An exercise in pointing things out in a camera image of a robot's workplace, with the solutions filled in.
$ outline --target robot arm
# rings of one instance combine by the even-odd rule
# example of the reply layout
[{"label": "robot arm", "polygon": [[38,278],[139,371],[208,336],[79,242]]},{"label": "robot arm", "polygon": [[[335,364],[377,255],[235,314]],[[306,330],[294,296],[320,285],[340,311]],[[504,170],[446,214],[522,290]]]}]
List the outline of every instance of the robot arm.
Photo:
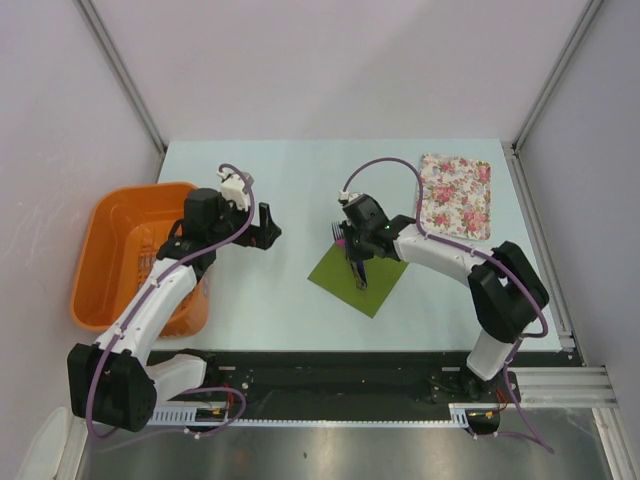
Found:
[{"label": "robot arm", "polygon": [[[416,227],[415,219],[398,215],[390,220],[368,195],[343,193],[340,203],[347,217],[341,228],[351,260],[378,256],[418,263],[469,287],[483,330],[466,366],[480,382],[492,380],[524,329],[536,318],[518,288],[511,281],[503,281],[502,272],[473,253],[425,237]],[[520,247],[504,242],[485,253],[509,268],[540,308],[549,303],[547,291]]]},{"label": "robot arm", "polygon": [[[248,220],[250,207],[237,174],[223,176],[220,192],[202,188],[189,193],[184,218],[171,229],[149,277],[124,312],[93,345],[77,344],[69,353],[74,415],[85,417],[91,381],[106,351],[92,409],[93,419],[100,423],[139,431],[156,403],[202,384],[206,363],[198,357],[176,355],[155,366],[147,366],[147,359],[175,309],[216,258],[215,249],[200,252],[238,232]],[[263,250],[273,245],[282,231],[273,223],[269,205],[260,203],[258,211],[260,226],[249,226],[233,243]]]}]

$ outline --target white wall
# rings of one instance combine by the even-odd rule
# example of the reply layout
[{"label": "white wall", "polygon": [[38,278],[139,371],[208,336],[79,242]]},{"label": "white wall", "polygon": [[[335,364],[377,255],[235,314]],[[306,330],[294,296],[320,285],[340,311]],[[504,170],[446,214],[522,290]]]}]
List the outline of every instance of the white wall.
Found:
[{"label": "white wall", "polygon": [[586,0],[96,0],[167,140],[499,137]]},{"label": "white wall", "polygon": [[88,216],[159,158],[71,0],[0,1],[0,478],[69,404],[69,314]]},{"label": "white wall", "polygon": [[640,2],[605,4],[523,164],[579,340],[640,452]]}]

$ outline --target light blue table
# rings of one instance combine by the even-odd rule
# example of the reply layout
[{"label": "light blue table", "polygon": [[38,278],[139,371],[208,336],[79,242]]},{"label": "light blue table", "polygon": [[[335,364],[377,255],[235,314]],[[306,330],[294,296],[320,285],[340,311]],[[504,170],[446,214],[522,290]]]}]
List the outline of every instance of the light blue table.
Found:
[{"label": "light blue table", "polygon": [[[216,170],[232,163],[254,178],[256,201],[271,205],[283,234],[268,251],[227,246],[213,265],[209,320],[195,336],[160,340],[157,349],[441,351],[470,350],[480,331],[468,289],[419,265],[410,265],[375,318],[342,303],[307,276],[331,246],[330,224],[342,213],[336,201],[347,177],[384,156],[418,165],[423,153],[486,160],[492,166],[492,236],[533,248],[497,140],[313,140],[172,142],[160,182],[186,181],[218,188]],[[376,198],[389,217],[410,215],[415,178],[397,165],[375,165],[353,183]],[[558,351],[550,334],[523,350]],[[539,331],[536,322],[530,331]]]}]

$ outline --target green square cloth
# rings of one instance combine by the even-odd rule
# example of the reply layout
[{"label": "green square cloth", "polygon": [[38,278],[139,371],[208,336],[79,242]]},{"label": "green square cloth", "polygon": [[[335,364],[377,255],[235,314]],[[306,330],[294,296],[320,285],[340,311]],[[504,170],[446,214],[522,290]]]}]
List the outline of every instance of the green square cloth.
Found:
[{"label": "green square cloth", "polygon": [[364,262],[367,288],[360,290],[345,258],[344,248],[332,245],[313,269],[309,280],[348,303],[356,310],[373,318],[400,280],[407,264],[390,258],[377,258]]}]

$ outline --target pink flower pattern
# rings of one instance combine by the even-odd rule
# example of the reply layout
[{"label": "pink flower pattern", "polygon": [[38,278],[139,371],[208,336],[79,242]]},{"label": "pink flower pattern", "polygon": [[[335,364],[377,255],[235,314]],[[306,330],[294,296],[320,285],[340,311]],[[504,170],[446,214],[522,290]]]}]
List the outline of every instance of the pink flower pattern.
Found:
[{"label": "pink flower pattern", "polygon": [[429,229],[472,240],[491,236],[491,165],[481,160],[425,154],[421,219]]}]

